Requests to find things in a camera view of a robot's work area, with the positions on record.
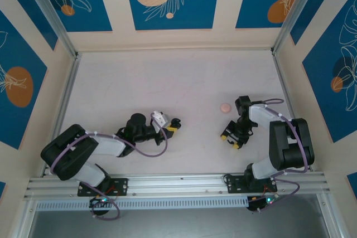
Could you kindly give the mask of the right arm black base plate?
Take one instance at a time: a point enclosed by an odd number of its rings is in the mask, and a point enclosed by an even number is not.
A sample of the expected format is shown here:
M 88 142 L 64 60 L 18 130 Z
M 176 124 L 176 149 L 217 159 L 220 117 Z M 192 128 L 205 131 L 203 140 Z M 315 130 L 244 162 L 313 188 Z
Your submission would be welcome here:
M 277 192 L 277 185 L 273 184 L 274 181 L 271 181 L 270 178 L 255 179 L 226 174 L 223 176 L 223 181 L 227 186 L 228 193 Z

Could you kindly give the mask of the aluminium corner post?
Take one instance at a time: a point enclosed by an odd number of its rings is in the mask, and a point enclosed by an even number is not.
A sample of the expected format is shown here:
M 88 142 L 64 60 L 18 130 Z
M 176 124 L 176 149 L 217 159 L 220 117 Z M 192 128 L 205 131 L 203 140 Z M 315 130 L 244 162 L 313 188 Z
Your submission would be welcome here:
M 70 55 L 72 59 L 76 59 L 78 52 L 75 49 L 72 41 L 70 40 L 67 31 L 60 20 L 58 14 L 56 13 L 53 5 L 50 0 L 35 0 L 37 5 L 39 6 L 41 12 L 46 17 L 46 20 L 50 24 L 53 31 L 56 33 L 59 41 L 62 43 L 66 52 Z
M 274 56 L 282 48 L 287 37 L 291 38 L 294 45 L 299 42 L 323 2 L 324 0 L 295 0 L 273 44 Z

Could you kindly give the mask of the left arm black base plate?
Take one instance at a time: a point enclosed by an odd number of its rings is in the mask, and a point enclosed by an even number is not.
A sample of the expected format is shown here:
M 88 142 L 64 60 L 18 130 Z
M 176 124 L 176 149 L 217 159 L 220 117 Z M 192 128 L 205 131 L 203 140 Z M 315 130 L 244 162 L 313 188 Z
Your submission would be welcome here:
M 127 178 L 107 178 L 96 189 L 107 196 L 126 196 L 128 189 Z M 82 182 L 79 183 L 77 195 L 79 197 L 94 197 L 99 193 Z

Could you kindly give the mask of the aluminium frame rail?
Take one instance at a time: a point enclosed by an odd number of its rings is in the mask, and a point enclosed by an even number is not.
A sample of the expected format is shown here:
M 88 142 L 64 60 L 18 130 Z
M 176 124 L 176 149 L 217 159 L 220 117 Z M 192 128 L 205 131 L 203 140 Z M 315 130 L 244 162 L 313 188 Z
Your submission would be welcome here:
M 227 196 L 222 174 L 128 175 L 128 185 L 114 193 L 126 192 L 126 198 Z M 289 194 L 300 185 L 298 194 L 329 193 L 330 186 L 322 172 L 287 173 L 276 179 L 277 193 Z M 61 181 L 55 176 L 31 178 L 25 191 L 28 200 L 66 200 L 77 198 L 79 182 Z

